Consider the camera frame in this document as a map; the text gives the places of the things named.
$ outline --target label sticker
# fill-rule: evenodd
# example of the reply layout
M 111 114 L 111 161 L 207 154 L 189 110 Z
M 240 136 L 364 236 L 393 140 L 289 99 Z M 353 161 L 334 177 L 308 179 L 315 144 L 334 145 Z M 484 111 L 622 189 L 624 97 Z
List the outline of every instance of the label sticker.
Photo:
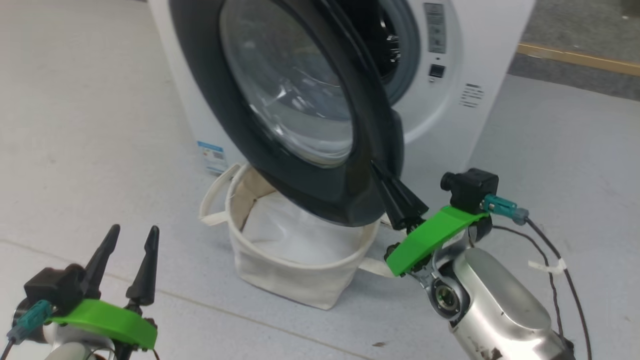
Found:
M 204 155 L 204 163 L 207 170 L 222 174 L 229 167 L 225 151 L 221 147 L 205 142 L 198 142 L 198 147 Z
M 444 6 L 442 4 L 424 4 L 429 25 L 429 52 L 444 54 L 447 52 L 447 27 L 444 22 Z
M 483 97 L 484 91 L 480 85 L 466 84 L 458 104 L 472 109 L 477 108 Z

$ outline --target open washing machine door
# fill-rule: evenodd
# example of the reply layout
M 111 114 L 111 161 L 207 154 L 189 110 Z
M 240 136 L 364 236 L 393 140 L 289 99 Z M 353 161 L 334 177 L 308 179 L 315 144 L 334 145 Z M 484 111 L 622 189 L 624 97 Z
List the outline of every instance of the open washing machine door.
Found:
M 383 213 L 372 161 L 399 176 L 401 122 L 332 0 L 174 0 L 189 68 L 225 132 L 279 192 L 336 224 Z

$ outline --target white washing machine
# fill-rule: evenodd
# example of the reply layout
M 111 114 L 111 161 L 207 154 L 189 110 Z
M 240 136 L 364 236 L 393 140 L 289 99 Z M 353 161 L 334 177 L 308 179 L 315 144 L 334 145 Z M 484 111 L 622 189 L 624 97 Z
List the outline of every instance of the white washing machine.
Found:
M 374 160 L 447 204 L 440 178 L 467 166 L 534 0 L 149 3 L 205 168 L 248 158 L 305 209 L 358 225 L 382 211 L 353 175 Z

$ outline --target cable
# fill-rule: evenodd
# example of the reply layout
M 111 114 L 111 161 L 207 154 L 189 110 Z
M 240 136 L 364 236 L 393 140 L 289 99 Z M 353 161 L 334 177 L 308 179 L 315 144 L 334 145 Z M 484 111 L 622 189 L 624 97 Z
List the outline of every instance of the cable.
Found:
M 529 217 L 525 218 L 525 221 L 527 222 L 527 224 L 529 224 L 529 226 L 531 226 L 531 229 L 533 229 L 533 231 L 535 231 L 542 238 L 542 240 L 547 244 L 547 246 L 551 249 L 551 251 L 556 255 L 558 260 L 560 260 L 562 258 L 560 256 L 560 253 L 558 252 L 556 247 L 551 243 L 551 241 L 547 238 L 547 235 L 545 235 L 545 233 L 543 233 L 542 230 L 540 230 L 540 228 L 533 221 L 531 221 Z M 565 268 L 564 274 L 566 276 L 567 282 L 569 283 L 569 289 L 571 289 L 571 294 L 573 295 L 573 299 L 575 300 L 575 305 L 578 308 L 578 314 L 580 315 L 580 322 L 582 323 L 582 331 L 584 332 L 584 341 L 586 342 L 586 345 L 587 345 L 587 359 L 591 360 L 591 340 L 589 340 L 589 331 L 587 330 L 587 321 L 584 319 L 584 312 L 582 312 L 582 305 L 580 304 L 578 293 L 577 291 L 575 291 L 575 286 L 573 285 L 573 279 L 569 274 L 569 269 Z
M 13 347 L 14 343 L 15 343 L 14 339 L 9 340 L 9 344 L 7 344 L 6 348 L 4 348 L 2 356 L 0 356 L 0 360 L 6 360 L 6 357 L 9 356 L 9 351 L 11 351 L 11 348 Z
M 545 260 L 545 266 L 549 266 L 549 260 L 547 259 L 547 255 L 542 251 L 542 249 L 540 248 L 540 246 L 538 245 L 538 243 L 536 243 L 535 240 L 533 240 L 533 238 L 525 233 L 521 233 L 520 231 L 516 231 L 513 229 L 510 229 L 508 227 L 504 227 L 504 226 L 499 226 L 499 225 L 494 225 L 493 226 L 494 229 L 498 229 L 498 230 L 504 230 L 504 231 L 508 231 L 510 233 L 514 233 L 517 235 L 522 236 L 523 238 L 529 240 L 531 242 L 531 244 L 533 244 L 533 246 L 536 248 L 536 250 L 540 253 L 540 255 L 542 255 L 542 258 Z M 558 335 L 560 335 L 560 340 L 562 340 L 562 342 L 564 343 L 564 331 L 562 328 L 562 320 L 560 319 L 560 306 L 558 305 L 558 291 L 556 289 L 556 284 L 554 283 L 554 276 L 553 274 L 549 273 L 549 283 L 551 284 L 551 290 L 553 291 L 554 294 L 554 308 L 556 309 L 556 320 L 558 323 Z
M 100 347 L 100 348 L 97 348 L 97 349 L 95 349 L 95 350 L 91 351 L 91 352 L 89 353 L 89 355 L 87 355 L 87 357 L 86 357 L 86 359 L 85 359 L 85 360 L 89 360 L 89 359 L 91 358 L 91 356 L 95 355 L 95 353 L 96 353 L 96 352 L 98 352 L 98 351 L 102 351 L 102 350 L 109 350 L 109 352 L 111 352 L 111 353 L 113 354 L 113 360 L 118 360 L 118 359 L 116 358 L 116 352 L 115 352 L 115 350 L 113 350 L 113 349 L 112 349 L 112 348 L 110 348 L 110 347 Z

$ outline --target floor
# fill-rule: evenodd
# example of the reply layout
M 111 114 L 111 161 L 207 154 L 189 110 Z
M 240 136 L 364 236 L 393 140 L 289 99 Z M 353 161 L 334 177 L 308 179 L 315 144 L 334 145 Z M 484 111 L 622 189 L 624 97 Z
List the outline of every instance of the floor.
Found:
M 122 231 L 101 290 L 103 299 L 124 305 L 155 224 L 157 297 L 145 316 L 159 324 L 162 359 L 465 358 L 410 279 L 358 272 L 338 304 L 322 311 L 235 275 L 226 226 L 197 220 L 212 179 L 201 171 L 145 3 L 4 0 L 2 7 L 6 330 L 24 282 L 45 266 L 86 263 L 114 223 Z M 500 194 L 529 208 L 557 244 L 596 359 L 640 352 L 640 277 L 633 275 L 640 261 L 639 114 L 640 102 L 508 76 L 472 158 L 500 175 Z M 370 255 L 381 256 L 395 236 L 382 231 Z M 527 267 L 539 259 L 526 241 L 495 231 L 483 246 L 552 309 L 547 277 Z M 577 312 L 558 281 L 565 334 L 584 359 Z M 10 359 L 47 353 L 24 343 Z
M 640 63 L 637 0 L 536 0 L 522 41 Z
M 509 74 L 640 101 L 640 76 L 515 54 Z

